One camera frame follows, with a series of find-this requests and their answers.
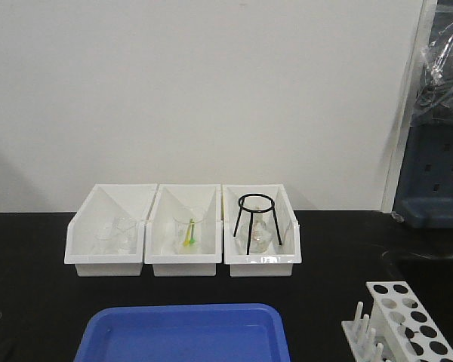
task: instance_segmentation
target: blue plastic tray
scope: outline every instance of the blue plastic tray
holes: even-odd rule
[[[75,362],[289,362],[279,313],[264,304],[109,308],[89,321]]]

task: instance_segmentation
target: white plastic tray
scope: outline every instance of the white plastic tray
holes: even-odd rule
[[[155,276],[214,276],[222,255],[220,185],[160,185],[146,224],[144,262]],[[174,212],[201,207],[205,212],[201,251],[179,254],[174,248]]]
[[[283,185],[223,185],[223,222],[225,264],[230,264],[232,277],[289,276],[293,264],[302,261],[300,254],[300,229]],[[264,253],[245,255],[236,246],[233,236],[239,215],[238,199],[249,193],[270,196],[275,201],[282,246],[275,237]],[[240,225],[248,222],[249,213],[242,212]],[[273,224],[271,212],[263,214],[267,224]]]
[[[67,228],[64,262],[75,264],[79,276],[140,275],[144,226],[157,187],[95,185]],[[128,238],[127,248],[118,246],[121,222],[131,225],[121,236]]]

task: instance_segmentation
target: test tube rack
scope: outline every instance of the test tube rack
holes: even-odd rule
[[[404,281],[366,283],[371,316],[358,302],[342,328],[356,362],[453,362],[453,349]]]

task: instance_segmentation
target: test tube rack peg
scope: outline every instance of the test tube rack peg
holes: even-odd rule
[[[358,302],[341,323],[356,362],[453,362],[453,349],[404,281],[366,283],[371,316]]]

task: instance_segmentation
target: black countertop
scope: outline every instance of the black countertop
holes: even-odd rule
[[[376,212],[296,215],[303,262],[289,278],[231,278],[227,265],[214,278],[155,278],[150,265],[140,277],[79,278],[63,264],[72,213],[0,214],[0,343],[13,344],[10,361],[71,361],[104,308],[260,302],[282,316],[292,361],[354,361],[341,321],[359,300],[371,310],[365,282],[403,280],[397,265],[406,257],[453,259],[453,230],[409,229]],[[433,295],[442,293],[427,292],[416,268],[405,268],[414,276],[407,282],[453,346],[445,331],[453,311],[436,312]]]

